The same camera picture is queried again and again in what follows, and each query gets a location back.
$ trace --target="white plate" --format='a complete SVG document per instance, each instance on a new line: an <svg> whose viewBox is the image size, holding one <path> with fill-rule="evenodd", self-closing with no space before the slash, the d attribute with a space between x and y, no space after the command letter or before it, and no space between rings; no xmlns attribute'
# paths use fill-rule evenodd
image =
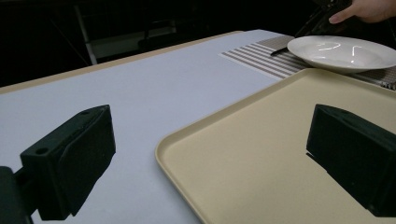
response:
<svg viewBox="0 0 396 224"><path fill-rule="evenodd" d="M395 49L356 38L309 35L291 40L288 49L314 67L342 74L396 65Z"/></svg>

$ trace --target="table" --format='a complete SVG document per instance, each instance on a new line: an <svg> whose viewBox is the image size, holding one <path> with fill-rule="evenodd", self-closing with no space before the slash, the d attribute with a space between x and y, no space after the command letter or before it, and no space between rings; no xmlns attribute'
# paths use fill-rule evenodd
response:
<svg viewBox="0 0 396 224"><path fill-rule="evenodd" d="M280 35L232 32L1 88L0 164L16 172L34 142L79 111L110 105L117 153L78 214L63 223L199 223L157 164L155 147L276 83L219 54ZM37 212L33 220L42 222Z"/></svg>

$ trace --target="human hand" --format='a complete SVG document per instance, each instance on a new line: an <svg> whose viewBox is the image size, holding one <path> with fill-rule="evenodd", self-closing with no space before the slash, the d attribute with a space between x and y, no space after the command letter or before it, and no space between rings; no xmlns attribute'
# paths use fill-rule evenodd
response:
<svg viewBox="0 0 396 224"><path fill-rule="evenodd" d="M329 18L331 24L342 22L352 16L361 21L380 22L396 16L396 0L352 0L352 5Z"/></svg>

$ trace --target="beige tray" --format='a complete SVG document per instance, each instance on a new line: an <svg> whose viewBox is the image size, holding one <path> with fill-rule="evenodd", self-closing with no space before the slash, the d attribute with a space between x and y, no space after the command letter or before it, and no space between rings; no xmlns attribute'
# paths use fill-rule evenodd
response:
<svg viewBox="0 0 396 224"><path fill-rule="evenodd" d="M395 91L312 68L168 135L156 159L204 223L396 223L306 156L315 104L396 133Z"/></svg>

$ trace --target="striped placemat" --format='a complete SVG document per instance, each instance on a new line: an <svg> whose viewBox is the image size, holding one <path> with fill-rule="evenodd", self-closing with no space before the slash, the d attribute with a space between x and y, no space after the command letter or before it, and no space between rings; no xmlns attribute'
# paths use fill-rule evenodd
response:
<svg viewBox="0 0 396 224"><path fill-rule="evenodd" d="M245 67L254 69L266 76L280 80L304 68L312 67L288 51L282 52L275 57L270 56L274 50L282 49L287 46L288 42L293 38L293 36L281 35L237 49L228 50L219 55ZM384 82L392 83L396 81L396 66L388 69L370 70L345 76L354 77L381 86Z"/></svg>

